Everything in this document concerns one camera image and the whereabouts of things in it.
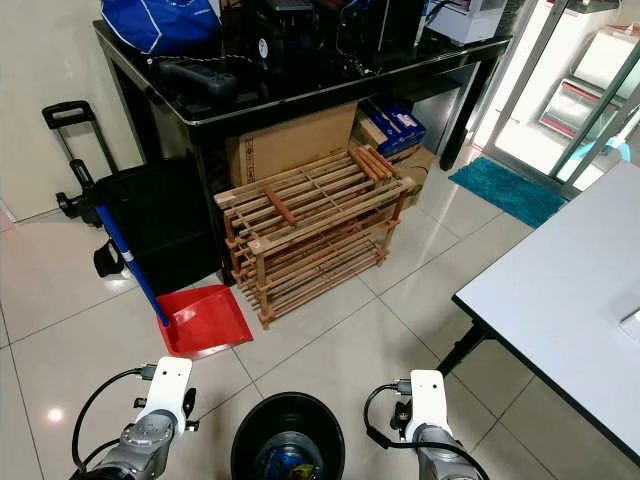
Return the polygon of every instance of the white tile floor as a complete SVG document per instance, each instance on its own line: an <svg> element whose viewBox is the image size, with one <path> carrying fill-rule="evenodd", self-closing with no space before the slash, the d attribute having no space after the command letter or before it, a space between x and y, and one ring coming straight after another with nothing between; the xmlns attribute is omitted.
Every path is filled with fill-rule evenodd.
<svg viewBox="0 0 640 480"><path fill-rule="evenodd" d="M469 326L451 295L530 233L455 186L449 173L430 172L381 268L268 332L234 289L255 340L194 365L200 431L175 444L165 478L228 479L242 418L283 390L311 393L336 414L347 442L345 479L417 478L411 452L382 450L365 436L364 399L413 368L435 367ZM65 480L82 402L112 373L157 360L164 345L139 288L93 272L91 252L104 242L103 232L59 213L2 230L0 478ZM119 433L147 386L126 380L100 397L81 435L82 454ZM473 352L446 387L456 435L493 480L640 478L640 469L495 343ZM394 401L374 409L381 427L388 428ZM49 418L52 409L62 414L57 422Z"/></svg>

